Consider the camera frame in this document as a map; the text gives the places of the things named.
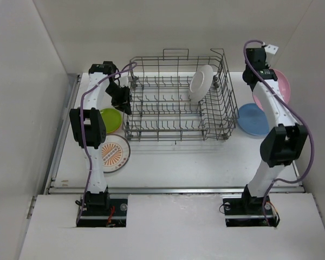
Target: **orange patterned plate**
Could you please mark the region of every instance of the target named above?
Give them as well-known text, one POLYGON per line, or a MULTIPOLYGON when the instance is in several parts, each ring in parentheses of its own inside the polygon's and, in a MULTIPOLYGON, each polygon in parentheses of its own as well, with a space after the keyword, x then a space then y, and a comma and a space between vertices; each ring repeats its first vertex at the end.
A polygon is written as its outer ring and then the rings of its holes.
POLYGON ((103 172, 111 173, 122 168, 129 161, 130 153, 130 145, 124 137, 107 134, 101 149, 103 172))

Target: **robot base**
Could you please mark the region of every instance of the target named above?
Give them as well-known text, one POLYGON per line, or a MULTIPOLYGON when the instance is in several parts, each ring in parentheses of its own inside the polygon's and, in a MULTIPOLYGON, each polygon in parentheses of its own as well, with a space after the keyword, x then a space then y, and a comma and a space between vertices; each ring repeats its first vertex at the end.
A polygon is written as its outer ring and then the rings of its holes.
POLYGON ((248 187, 246 186, 242 196, 224 196, 224 214, 226 226, 274 226, 279 223, 276 216, 274 216, 272 208, 269 204, 265 207, 266 217, 269 221, 265 220, 262 213, 262 199, 250 196, 248 187))
MULTIPOLYGON (((91 196, 92 201, 98 201, 98 198, 102 199, 108 196, 108 194, 87 194, 86 201, 91 196)), ((124 228, 126 226, 126 213, 128 199, 125 198, 113 198, 106 200, 103 205, 91 205, 90 207, 84 207, 80 220, 77 223, 77 227, 107 227, 107 228, 124 228)))

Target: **pink plate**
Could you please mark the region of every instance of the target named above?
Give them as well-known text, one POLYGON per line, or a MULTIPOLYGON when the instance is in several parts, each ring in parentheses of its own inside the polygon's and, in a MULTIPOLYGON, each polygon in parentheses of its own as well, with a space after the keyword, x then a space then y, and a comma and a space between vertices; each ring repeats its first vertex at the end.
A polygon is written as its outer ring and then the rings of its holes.
MULTIPOLYGON (((290 84, 289 84, 289 81, 288 79, 284 76, 283 73, 281 73, 279 70, 277 69, 274 69, 277 77, 278 77, 278 86, 279 86, 279 91, 281 92, 282 96, 283 96, 283 99, 285 101, 285 103, 289 103, 289 100, 290 100, 290 84)), ((262 109, 262 106, 261 106, 261 103, 259 101, 259 99, 253 95, 253 99, 254 99, 254 102, 255 104, 261 109, 262 109)))

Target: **wire dish rack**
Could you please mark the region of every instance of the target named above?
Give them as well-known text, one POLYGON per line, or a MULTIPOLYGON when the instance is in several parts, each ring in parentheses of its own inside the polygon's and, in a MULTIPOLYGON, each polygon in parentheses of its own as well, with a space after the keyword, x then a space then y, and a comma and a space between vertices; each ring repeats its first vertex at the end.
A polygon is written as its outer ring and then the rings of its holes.
POLYGON ((188 49, 164 49, 162 56, 135 57, 131 71, 132 115, 124 115, 130 141, 226 140, 236 127, 238 109, 223 49, 191 56, 188 49), (213 68, 206 96, 193 103, 189 86, 202 65, 213 68))

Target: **plate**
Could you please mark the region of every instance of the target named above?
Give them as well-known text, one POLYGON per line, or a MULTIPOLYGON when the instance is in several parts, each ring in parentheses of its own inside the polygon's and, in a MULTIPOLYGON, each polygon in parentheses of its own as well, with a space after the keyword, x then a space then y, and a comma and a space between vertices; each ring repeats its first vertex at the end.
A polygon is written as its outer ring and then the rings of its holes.
POLYGON ((111 173, 119 170, 129 161, 130 154, 130 145, 124 137, 108 134, 101 147, 103 172, 111 173))
POLYGON ((238 125, 248 134, 261 136, 270 132, 265 113, 254 103, 245 104, 238 110, 238 125))
POLYGON ((201 66, 193 76, 189 86, 192 102, 199 102, 207 94, 213 81, 213 69, 210 65, 201 66))
MULTIPOLYGON (((283 73, 281 73, 279 70, 274 69, 277 77, 278 77, 278 88, 279 88, 279 92, 281 92, 282 96, 283 96, 283 100, 285 103, 289 103, 290 101, 290 84, 289 81, 287 79, 287 77, 284 76, 283 73)), ((257 104, 257 106, 262 109, 261 103, 259 101, 259 99, 253 94, 253 99, 255 104, 257 104)))
POLYGON ((106 133, 113 133, 121 126, 121 114, 114 108, 105 108, 100 111, 103 122, 106 126, 106 133))

